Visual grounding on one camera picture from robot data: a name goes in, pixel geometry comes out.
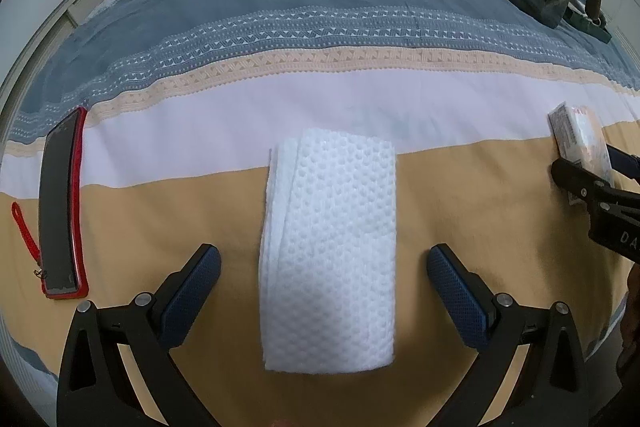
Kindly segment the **person right hand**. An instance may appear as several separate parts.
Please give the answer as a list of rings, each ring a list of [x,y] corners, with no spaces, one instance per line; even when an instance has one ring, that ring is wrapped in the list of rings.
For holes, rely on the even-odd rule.
[[[640,265],[636,263],[629,272],[627,279],[628,294],[626,309],[622,321],[620,321],[620,333],[622,334],[622,352],[616,361],[616,369],[621,371],[639,350],[639,291],[640,291]]]

